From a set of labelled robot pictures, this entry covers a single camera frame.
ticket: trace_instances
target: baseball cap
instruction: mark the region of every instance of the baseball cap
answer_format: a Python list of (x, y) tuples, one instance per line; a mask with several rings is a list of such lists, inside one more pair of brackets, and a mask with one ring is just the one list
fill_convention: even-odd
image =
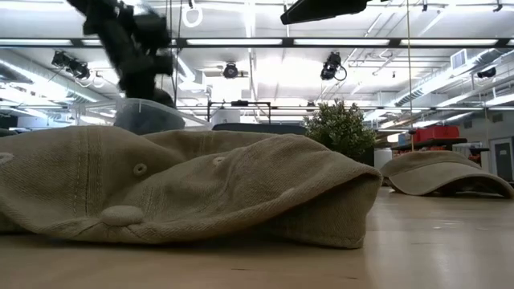
[(514, 189), (504, 179), (452, 151), (406, 153), (387, 162), (381, 173), (397, 191), (414, 196), (439, 190), (476, 190), (514, 197)]
[(0, 232), (155, 244), (251, 228), (357, 248), (380, 184), (305, 136), (55, 128), (0, 139)]

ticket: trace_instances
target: potted plant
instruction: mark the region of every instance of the potted plant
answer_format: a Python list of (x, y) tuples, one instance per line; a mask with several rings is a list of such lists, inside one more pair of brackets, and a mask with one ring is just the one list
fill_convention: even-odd
[(364, 126), (359, 107), (354, 103), (345, 108), (345, 103), (338, 100), (334, 105), (319, 106), (312, 117), (304, 118), (306, 136), (355, 161), (373, 165), (375, 132)]

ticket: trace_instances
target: ceiling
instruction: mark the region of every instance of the ceiling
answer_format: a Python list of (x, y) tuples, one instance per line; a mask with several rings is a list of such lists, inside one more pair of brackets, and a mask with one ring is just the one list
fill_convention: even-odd
[[(195, 27), (183, 24), (181, 3), (183, 9), (189, 9), (187, 1), (148, 1), (159, 13), (168, 17), (174, 38), (408, 38), (409, 35), (420, 38), (514, 38), (514, 0), (503, 0), (504, 8), (499, 12), (493, 12), (496, 1), (428, 0), (429, 9), (423, 12), (421, 0), (410, 0), (410, 29), (407, 29), (404, 0), (374, 0), (360, 14), (290, 26), (282, 25), (279, 20), (284, 10), (283, 0), (196, 1), (197, 7), (202, 8), (203, 17)], [(286, 3), (291, 5), (293, 1), (287, 0)], [(2, 1), (0, 14), (0, 26), (9, 27), (0, 31), (0, 39), (84, 37), (84, 17), (61, 0)], [(195, 11), (187, 13), (190, 22), (196, 17)], [(68, 73), (56, 70), (51, 60), (55, 51), (62, 50), (87, 62), (88, 67), (95, 73), (98, 71), (101, 77), (94, 81), (76, 81)], [(186, 48), (180, 51), (180, 57), (188, 67), (203, 71), (207, 76), (206, 85), (212, 89), (199, 92), (179, 88), (177, 97), (182, 100), (179, 104), (205, 105), (209, 95), (213, 100), (222, 100), (224, 94), (233, 93), (232, 89), (237, 91), (236, 95), (240, 98), (252, 96), (253, 85), (256, 100), (278, 105), (305, 105), (307, 100), (334, 99), (357, 101), (365, 106), (387, 105), (392, 97), (410, 84), (416, 86), (424, 77), (430, 77), (442, 67), (449, 66), (450, 57), (459, 50), (277, 47), (253, 48), (249, 52), (247, 48)], [(331, 51), (338, 51), (343, 60), (348, 60), (344, 65), (348, 77), (341, 83), (320, 79), (323, 62)], [(27, 47), (14, 48), (12, 52), (109, 99), (120, 97), (116, 73), (102, 49)], [(220, 67), (223, 68), (228, 62), (236, 63), (240, 71), (253, 69), (253, 83), (247, 77), (233, 80), (221, 77)], [(510, 58), (497, 64), (498, 78), (510, 75)], [(475, 83), (484, 85), (491, 81), (476, 79)], [(168, 76), (157, 77), (157, 85), (173, 94), (173, 85)], [(465, 75), (432, 93), (447, 99), (471, 89), (471, 77)], [(437, 105), (430, 102), (430, 97), (425, 99), (427, 101), (423, 105)]]

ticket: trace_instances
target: cap brim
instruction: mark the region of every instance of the cap brim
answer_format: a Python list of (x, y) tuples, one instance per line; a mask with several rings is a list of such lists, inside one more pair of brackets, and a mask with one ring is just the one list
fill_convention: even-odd
[(504, 179), (481, 169), (473, 168), (454, 162), (425, 165), (410, 171), (399, 173), (389, 177), (396, 189), (409, 195), (421, 196), (432, 193), (438, 188), (450, 184), (453, 181), (469, 177), (483, 177), (501, 185), (502, 191), (498, 192), (504, 197), (513, 198), (514, 189)]

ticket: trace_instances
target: air vent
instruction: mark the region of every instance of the air vent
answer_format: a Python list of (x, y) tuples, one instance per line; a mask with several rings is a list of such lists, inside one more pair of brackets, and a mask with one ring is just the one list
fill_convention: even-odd
[(462, 67), (467, 62), (467, 50), (462, 49), (461, 51), (455, 53), (451, 56), (451, 68), (457, 69), (459, 67)]
[(496, 113), (494, 115), (492, 115), (492, 123), (497, 123), (497, 122), (500, 122), (500, 121), (504, 121), (504, 114), (503, 113)]
[(473, 121), (472, 120), (464, 121), (464, 128), (465, 129), (472, 128), (472, 127), (473, 127)]

